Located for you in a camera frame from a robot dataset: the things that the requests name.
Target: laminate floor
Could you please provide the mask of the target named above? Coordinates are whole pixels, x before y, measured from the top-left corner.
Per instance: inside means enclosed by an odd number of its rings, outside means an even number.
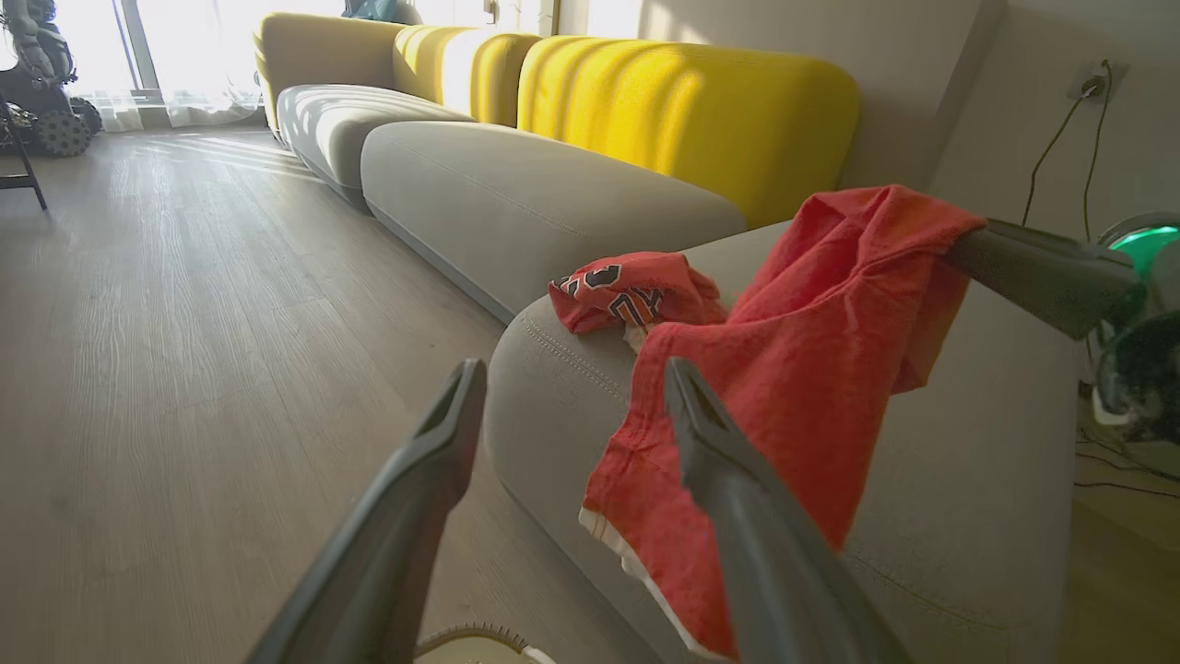
[[[48,213],[0,191],[0,662],[240,662],[503,324],[266,130],[35,167]],[[484,459],[424,632],[467,620],[562,664],[654,659]]]

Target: electrical cord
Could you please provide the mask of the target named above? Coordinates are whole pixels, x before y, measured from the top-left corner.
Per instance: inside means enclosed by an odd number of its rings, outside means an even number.
[[[1097,446],[1097,447],[1107,451],[1108,453],[1110,453],[1113,455],[1116,455],[1116,456],[1119,456],[1120,459],[1122,459],[1125,461],[1130,462],[1132,466],[1133,466],[1133,468],[1119,468],[1119,471],[1140,471],[1142,473],[1147,473],[1149,475],[1154,475],[1154,476],[1159,478],[1160,480],[1167,480],[1169,482],[1178,482],[1178,484],[1180,484],[1180,475],[1174,475],[1174,474],[1168,473],[1166,471],[1160,471],[1158,468],[1153,468],[1153,467],[1143,464],[1142,461],[1139,461],[1138,459],[1130,456],[1130,453],[1128,451],[1121,449],[1121,448],[1116,448],[1114,446],[1109,446],[1109,445],[1103,443],[1102,441],[1100,441],[1100,440],[1090,436],[1089,434],[1086,433],[1084,429],[1079,428],[1077,434],[1082,439],[1082,440],[1077,441],[1079,445],[1082,445],[1082,443],[1095,445],[1095,446]],[[1090,455],[1082,454],[1082,453],[1077,453],[1077,454],[1079,454],[1079,456],[1090,456]]]
[[[1115,471],[1123,471],[1123,472],[1128,472],[1128,473],[1147,473],[1147,474],[1155,475],[1158,478],[1162,478],[1165,480],[1172,480],[1172,481],[1180,480],[1180,478],[1176,478],[1176,476],[1174,476],[1174,475],[1172,475],[1169,473],[1163,473],[1162,471],[1155,471],[1154,468],[1143,466],[1142,464],[1140,464],[1140,462],[1138,462],[1138,461],[1135,461],[1133,459],[1127,458],[1125,454],[1122,454],[1117,449],[1115,449],[1115,448],[1113,448],[1110,446],[1106,446],[1101,441],[1097,441],[1095,439],[1090,439],[1089,436],[1086,435],[1084,432],[1082,432],[1081,434],[1082,434],[1082,439],[1083,440],[1077,441],[1079,445],[1082,445],[1082,443],[1093,443],[1093,445],[1099,446],[1100,448],[1102,448],[1102,449],[1104,449],[1104,451],[1107,451],[1107,452],[1109,452],[1112,454],[1116,454],[1120,458],[1126,459],[1127,461],[1129,461],[1134,466],[1119,466],[1117,464],[1110,461],[1109,459],[1106,459],[1106,458],[1102,458],[1102,456],[1097,456],[1097,455],[1093,455],[1093,454],[1086,454],[1086,453],[1075,453],[1074,456],[1080,456],[1082,459],[1090,459],[1090,460],[1094,460],[1094,461],[1102,462],[1102,464],[1109,466],[1110,468],[1114,468]],[[1180,500],[1180,494],[1172,494],[1172,493],[1168,493],[1168,492],[1156,492],[1155,489],[1145,489],[1142,487],[1129,487],[1127,485],[1119,485],[1119,484],[1115,484],[1115,482],[1074,482],[1074,486],[1075,487],[1081,487],[1081,488],[1110,487],[1113,489],[1127,489],[1128,492],[1139,492],[1141,494],[1150,494],[1150,495],[1156,495],[1156,497],[1174,498],[1174,499]]]
[[[1102,139],[1102,123],[1106,120],[1106,110],[1110,105],[1110,90],[1114,87],[1114,71],[1110,70],[1110,60],[1102,60],[1102,66],[1107,71],[1106,97],[1102,99],[1102,114],[1099,116],[1099,127],[1094,131],[1094,156],[1090,157],[1090,172],[1086,176],[1086,190],[1082,192],[1082,219],[1086,222],[1086,241],[1090,241],[1090,182],[1094,179],[1094,164],[1099,162],[1099,140]]]
[[[1036,193],[1036,171],[1041,170],[1041,164],[1044,163],[1044,158],[1049,156],[1049,150],[1053,150],[1053,145],[1061,138],[1061,132],[1066,131],[1066,125],[1069,124],[1069,119],[1074,117],[1074,111],[1077,110],[1079,104],[1086,100],[1086,96],[1079,97],[1074,105],[1069,107],[1069,112],[1066,113],[1066,119],[1057,127],[1057,133],[1053,134],[1053,140],[1044,146],[1044,151],[1041,152],[1041,158],[1036,160],[1036,165],[1032,166],[1032,177],[1029,178],[1029,197],[1024,202],[1024,216],[1021,217],[1021,225],[1028,225],[1029,222],[1029,208],[1032,206],[1032,196]]]
[[[1074,482],[1074,486],[1082,488],[1110,487],[1112,489],[1127,489],[1128,492],[1139,492],[1141,494],[1152,494],[1153,497],[1174,498],[1180,500],[1180,494],[1169,494],[1167,492],[1156,492],[1154,489],[1141,489],[1139,487],[1128,487],[1127,485],[1115,485],[1114,482]]]
[[[1041,158],[1037,159],[1036,165],[1032,166],[1032,175],[1029,177],[1029,197],[1024,200],[1024,216],[1021,217],[1021,225],[1028,225],[1029,223],[1029,209],[1032,208],[1032,196],[1036,193],[1036,173],[1041,170],[1041,164],[1044,163],[1044,158],[1049,156],[1049,150],[1053,150],[1057,139],[1061,138],[1061,133],[1066,131],[1066,126],[1069,125],[1069,120],[1074,117],[1074,111],[1077,110],[1077,106],[1080,106],[1086,99],[1089,99],[1102,85],[1101,79],[1095,80],[1096,78],[1097,77],[1088,79],[1084,84],[1082,84],[1081,97],[1079,97],[1077,100],[1074,101],[1074,105],[1069,107],[1069,112],[1066,113],[1066,119],[1063,119],[1061,121],[1061,126],[1057,127],[1057,133],[1053,134],[1053,140],[1049,140],[1049,144],[1044,146],[1044,151],[1041,152]]]

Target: blue object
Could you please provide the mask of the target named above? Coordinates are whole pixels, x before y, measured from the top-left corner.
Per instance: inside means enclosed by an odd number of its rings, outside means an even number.
[[[346,19],[393,22],[393,13],[396,9],[398,0],[365,0],[355,11],[349,13],[346,9],[342,15]]]

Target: gray sofa cushion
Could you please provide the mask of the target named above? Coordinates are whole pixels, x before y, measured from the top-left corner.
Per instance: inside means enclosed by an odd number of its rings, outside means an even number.
[[[476,121],[413,94],[363,85],[295,85],[278,94],[275,107],[287,145],[361,208],[361,146],[369,131],[391,121]]]
[[[746,228],[716,193],[491,124],[378,127],[361,180],[379,219],[505,322],[592,259]]]

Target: sofa seam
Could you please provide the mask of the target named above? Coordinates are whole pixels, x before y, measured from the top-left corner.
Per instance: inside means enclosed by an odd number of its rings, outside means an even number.
[[[590,379],[590,381],[596,383],[599,388],[602,388],[603,392],[615,397],[616,401],[618,402],[624,401],[622,392],[620,390],[618,386],[615,386],[612,381],[610,381],[609,379],[596,372],[594,368],[589,367],[585,363],[585,361],[575,356],[569,349],[562,346],[560,342],[553,340],[549,335],[545,335],[545,331],[542,330],[536,322],[533,322],[532,317],[529,315],[527,311],[520,313],[520,322],[525,326],[526,334],[530,337],[532,337],[536,342],[540,343],[542,346],[549,347],[550,353],[559,357],[563,362],[572,367],[579,374],[583,374],[584,376]]]
[[[445,170],[445,171],[447,171],[447,172],[450,172],[452,175],[457,175],[457,176],[461,177],[463,179],[466,179],[467,182],[474,184],[476,186],[479,186],[484,191],[487,191],[489,193],[496,196],[497,198],[499,198],[499,199],[502,199],[502,200],[504,200],[506,203],[510,203],[512,205],[516,205],[517,208],[519,208],[519,209],[529,212],[531,216],[536,217],[538,221],[540,221],[540,222],[543,222],[543,223],[545,223],[548,225],[551,225],[553,228],[557,228],[558,230],[562,230],[564,232],[573,235],[575,237],[581,237],[583,239],[591,239],[592,238],[590,235],[586,235],[584,232],[581,232],[578,230],[569,228],[568,225],[563,225],[559,222],[557,222],[556,219],[553,219],[553,218],[551,218],[551,217],[549,217],[549,216],[546,216],[546,215],[544,215],[544,213],[542,213],[542,212],[539,212],[539,211],[530,208],[529,205],[525,205],[524,203],[522,203],[519,200],[516,200],[516,199],[512,199],[512,198],[505,196],[500,191],[497,191],[496,189],[492,189],[487,184],[485,184],[485,183],[483,183],[483,182],[480,182],[480,180],[471,177],[470,175],[466,175],[464,172],[459,172],[458,170],[455,170],[455,169],[453,169],[453,167],[451,167],[451,166],[448,166],[448,165],[446,165],[446,164],[444,164],[444,163],[441,163],[441,162],[439,162],[437,159],[433,159],[433,158],[431,158],[430,156],[427,156],[427,155],[425,155],[422,152],[419,152],[418,150],[411,147],[406,142],[401,140],[400,138],[391,138],[391,137],[387,137],[385,134],[376,133],[375,131],[373,131],[373,132],[369,133],[369,138],[372,138],[373,136],[380,136],[382,140],[388,140],[388,142],[392,142],[392,143],[396,143],[402,149],[405,149],[407,152],[417,155],[419,158],[421,158],[421,159],[424,159],[424,160],[426,160],[428,163],[432,163],[432,164],[441,167],[442,170]]]
[[[937,603],[937,601],[933,601],[933,600],[931,600],[929,598],[925,598],[925,597],[918,594],[917,592],[914,592],[913,590],[911,590],[911,589],[909,589],[909,587],[906,587],[906,586],[897,583],[889,574],[885,574],[884,572],[881,572],[880,570],[878,570],[874,565],[867,563],[866,560],[864,560],[859,555],[857,555],[854,553],[850,553],[847,551],[844,552],[844,555],[846,558],[851,559],[857,565],[859,565],[861,568],[867,570],[870,573],[872,573],[876,578],[880,579],[885,584],[887,584],[887,585],[890,585],[890,586],[892,586],[894,589],[898,589],[899,591],[902,591],[903,593],[905,593],[905,596],[909,597],[910,599],[912,599],[912,600],[914,600],[914,601],[917,601],[919,604],[923,604],[923,605],[925,605],[925,606],[927,606],[930,609],[933,609],[933,610],[936,610],[939,613],[943,613],[945,616],[950,616],[952,618],[957,618],[959,620],[963,620],[964,623],[969,623],[971,625],[976,625],[976,626],[979,626],[979,627],[984,627],[984,629],[992,630],[992,631],[996,631],[996,632],[1002,632],[1002,633],[1007,633],[1007,632],[1010,632],[1012,630],[1028,629],[1028,627],[1031,626],[1030,624],[1027,624],[1027,623],[1023,623],[1023,624],[1022,623],[1012,623],[1012,624],[1008,624],[1008,625],[1005,625],[1005,624],[997,624],[997,623],[992,623],[990,620],[985,620],[985,619],[976,617],[976,616],[971,616],[971,614],[968,614],[968,613],[963,613],[963,612],[952,610],[952,609],[950,609],[950,607],[940,604],[940,603]]]

